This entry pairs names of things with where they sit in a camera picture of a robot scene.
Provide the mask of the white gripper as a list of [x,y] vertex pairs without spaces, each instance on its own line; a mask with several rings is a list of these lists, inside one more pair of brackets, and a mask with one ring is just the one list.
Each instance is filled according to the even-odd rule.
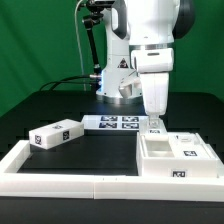
[[169,72],[173,70],[172,48],[133,50],[131,64],[140,77],[143,105],[149,115],[149,126],[159,126],[159,116],[167,108]]

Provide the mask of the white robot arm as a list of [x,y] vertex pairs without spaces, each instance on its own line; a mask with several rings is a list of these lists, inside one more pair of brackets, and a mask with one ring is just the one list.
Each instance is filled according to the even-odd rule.
[[103,21],[107,64],[97,97],[112,103],[141,99],[148,125],[156,127],[167,108],[173,43],[195,21],[193,0],[87,0],[91,22]]

